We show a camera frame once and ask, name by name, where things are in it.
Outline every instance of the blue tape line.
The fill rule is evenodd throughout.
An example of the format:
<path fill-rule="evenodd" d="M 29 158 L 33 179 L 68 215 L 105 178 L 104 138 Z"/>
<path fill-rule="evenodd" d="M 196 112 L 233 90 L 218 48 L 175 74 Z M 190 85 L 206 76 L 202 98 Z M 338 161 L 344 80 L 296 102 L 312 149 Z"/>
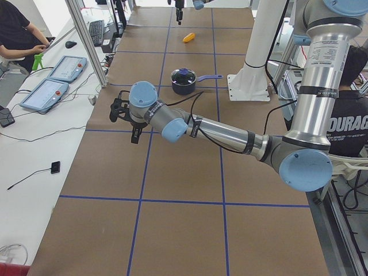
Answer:
<path fill-rule="evenodd" d="M 164 65 L 165 65 L 166 51 L 167 51 L 167 45 L 168 45 L 168 37 L 169 37 L 169 34 L 170 34 L 171 19 L 173 17 L 173 14 L 172 13 L 173 13 L 173 9 L 171 10 L 171 13 L 170 13 L 170 21 L 168 23 L 168 30 L 167 30 L 167 37 L 166 37 L 166 46 L 165 46 L 165 53 L 164 53 L 164 57 L 163 57 L 162 67 L 161 67 L 161 76 L 160 76 L 160 83 L 159 83 L 158 94 L 160 94 L 160 86 L 161 86 L 161 81 L 162 81 L 162 76 L 163 76 L 163 69 L 164 69 Z M 149 144 L 148 144 L 148 150 L 147 150 L 147 158 L 145 160 L 145 167 L 144 167 L 144 174 L 143 174 L 143 180 L 142 180 L 142 187 L 141 187 L 141 192 L 140 192 L 140 197 L 139 197 L 139 200 L 140 201 L 139 201 L 139 204 L 138 204 L 138 210 L 137 210 L 137 216 L 136 216 L 136 223 L 135 223 L 134 234 L 133 234 L 133 239 L 132 239 L 131 254 L 129 256 L 129 264 L 128 264 L 128 269 L 127 269 L 127 272 L 126 272 L 126 276 L 129 276 L 130 273 L 131 273 L 132 259 L 133 259 L 134 246 L 135 246 L 135 240 L 136 240 L 137 229 L 138 229 L 138 222 L 139 222 L 139 215 L 140 215 L 140 209 L 141 209 L 143 192 L 144 192 L 145 178 L 146 178 L 146 175 L 147 175 L 148 161 L 150 159 L 150 152 L 151 152 L 153 131 L 154 131 L 154 129 L 152 128 L 151 129 L 151 136 L 149 137 Z"/>
<path fill-rule="evenodd" d="M 120 198 L 120 197 L 87 197 L 82 195 L 65 195 L 61 194 L 60 198 L 73 198 L 76 200 L 109 200 L 109 201 L 135 201 L 139 202 L 137 198 Z"/>
<path fill-rule="evenodd" d="M 309 208 L 309 205 L 298 204 L 267 204 L 267 203 L 243 203 L 243 202 L 216 202 L 216 201 L 188 201 L 188 200 L 154 200 L 149 198 L 120 198 L 120 197 L 92 197 L 85 195 L 61 194 L 60 198 L 72 198 L 75 200 L 107 200 L 107 201 L 134 201 L 155 202 L 165 204 L 198 204 L 198 205 L 226 205 L 226 206 L 250 206 L 250 207 L 275 207 L 275 208 Z"/>
<path fill-rule="evenodd" d="M 122 133 L 132 133 L 132 131 L 119 131 L 119 130 L 111 130 L 111 129 L 86 129 L 85 131 L 89 131 L 89 132 L 122 132 Z M 157 131 L 142 131 L 142 133 L 145 134 L 160 134 Z"/>
<path fill-rule="evenodd" d="M 119 85 L 118 83 L 110 83 L 111 86 L 124 86 L 124 87 L 131 87 L 132 85 Z M 161 87 L 171 87 L 171 85 L 155 85 L 159 89 Z M 196 88 L 202 89 L 216 89 L 216 86 L 195 86 Z M 227 87 L 218 87 L 219 89 L 227 89 Z"/>
<path fill-rule="evenodd" d="M 161 53 L 161 54 L 165 54 L 164 52 L 144 52 L 144 51 L 116 51 L 116 53 Z M 167 52 L 167 53 L 171 53 L 171 54 L 176 54 L 176 55 L 213 55 L 213 53 L 188 53 L 188 52 Z M 245 54 L 243 53 L 217 53 L 216 55 L 218 56 L 244 56 Z"/>
<path fill-rule="evenodd" d="M 211 9 L 212 17 L 212 37 L 213 37 L 213 59 L 214 59 L 214 74 L 217 75 L 217 63 L 216 63 L 216 38 L 214 34 L 214 21 L 213 21 L 213 9 Z M 219 103 L 219 90 L 216 80 L 216 106 L 217 106 L 217 120 L 220 121 L 220 103 Z M 226 275 L 230 276 L 230 263 L 229 263 L 229 241 L 228 241 L 228 226 L 227 226 L 227 213 L 226 213 L 226 196 L 225 196 L 225 179 L 224 179 L 224 163 L 223 163 L 223 149 L 220 151 L 220 170 L 221 170 L 221 188 L 223 193 L 223 216 L 224 216 L 224 240 L 225 240 L 225 259 L 226 259 Z"/>
<path fill-rule="evenodd" d="M 142 25 L 139 25 L 139 26 L 134 26 L 134 24 L 132 25 L 129 25 L 128 23 L 128 27 L 131 26 L 131 27 L 139 27 L 139 28 L 167 28 L 166 26 L 142 26 Z M 241 28 L 241 27 L 197 27 L 197 26 L 192 26 L 192 27 L 181 27 L 181 26 L 171 26 L 170 28 L 172 29 L 176 29 L 176 28 L 181 28 L 181 29 L 234 29 L 234 30 L 248 30 L 248 29 L 253 29 L 252 28 Z"/>

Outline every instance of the cooking pot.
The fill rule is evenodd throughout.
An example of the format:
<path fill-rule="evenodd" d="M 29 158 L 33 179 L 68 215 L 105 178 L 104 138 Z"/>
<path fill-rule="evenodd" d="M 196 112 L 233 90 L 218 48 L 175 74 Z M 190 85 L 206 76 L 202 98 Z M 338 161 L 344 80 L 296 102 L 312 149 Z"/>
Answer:
<path fill-rule="evenodd" d="M 188 95 L 196 89 L 196 82 L 204 79 L 222 79 L 222 75 L 204 75 L 197 77 L 195 72 L 181 68 L 171 73 L 171 85 L 175 93 L 179 95 Z"/>

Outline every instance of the white desk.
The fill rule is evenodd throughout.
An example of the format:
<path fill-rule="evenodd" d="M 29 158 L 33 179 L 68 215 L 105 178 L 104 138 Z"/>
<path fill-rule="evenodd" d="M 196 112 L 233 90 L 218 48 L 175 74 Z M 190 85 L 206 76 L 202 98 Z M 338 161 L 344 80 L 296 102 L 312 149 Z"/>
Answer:
<path fill-rule="evenodd" d="M 59 37 L 62 37 L 72 27 L 72 21 L 69 21 Z M 67 40 L 76 41 L 77 45 L 67 49 L 65 47 Z M 102 50 L 98 47 L 96 52 L 99 59 L 103 60 L 105 54 L 102 53 Z M 63 55 L 88 58 L 76 30 L 44 55 L 43 66 L 55 66 Z M 68 93 L 77 88 L 92 72 L 91 64 L 87 64 L 80 77 L 70 84 Z M 31 75 L 20 89 L 34 89 L 49 73 L 50 70 L 41 70 Z M 32 140 L 55 131 L 82 127 L 86 125 L 93 110 L 88 95 L 97 94 L 98 84 L 96 76 L 92 75 L 88 82 L 78 90 L 77 97 L 72 101 L 59 103 L 45 115 L 32 113 L 16 117 L 14 124 L 1 128 L 0 132 L 20 139 Z M 12 109 L 25 96 L 26 94 L 16 94 L 8 108 Z M 18 105 L 12 111 L 12 115 L 15 117 L 30 111 Z M 0 136 L 2 158 L 0 162 L 0 246 L 13 243 L 23 244 L 29 254 L 27 265 L 32 264 L 39 248 L 52 209 L 58 200 L 83 134 L 84 129 L 76 129 L 32 143 Z M 50 168 L 54 161 L 61 161 L 60 173 L 53 175 L 50 171 L 37 173 L 11 190 L 6 190 L 10 185 L 37 170 Z M 16 254 L 13 263 L 23 264 L 24 251 L 19 249 L 12 252 Z"/>

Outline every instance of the label sticker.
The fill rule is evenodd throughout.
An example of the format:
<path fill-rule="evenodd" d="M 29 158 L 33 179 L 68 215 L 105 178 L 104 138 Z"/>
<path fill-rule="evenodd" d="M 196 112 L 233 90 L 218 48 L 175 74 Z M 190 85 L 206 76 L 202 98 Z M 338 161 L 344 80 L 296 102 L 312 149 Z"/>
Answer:
<path fill-rule="evenodd" d="M 342 72 L 348 47 L 347 41 L 323 40 L 311 43 L 306 67 L 327 67 Z"/>

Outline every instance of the keyboard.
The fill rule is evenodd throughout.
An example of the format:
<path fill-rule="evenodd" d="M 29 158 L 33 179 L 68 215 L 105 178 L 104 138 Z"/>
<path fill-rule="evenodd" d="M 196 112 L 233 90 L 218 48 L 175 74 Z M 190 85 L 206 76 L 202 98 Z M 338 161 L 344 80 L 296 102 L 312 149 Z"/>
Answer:
<path fill-rule="evenodd" d="M 101 46 L 102 40 L 104 39 L 104 26 L 103 20 L 96 20 L 90 23 L 89 33 L 94 46 Z"/>

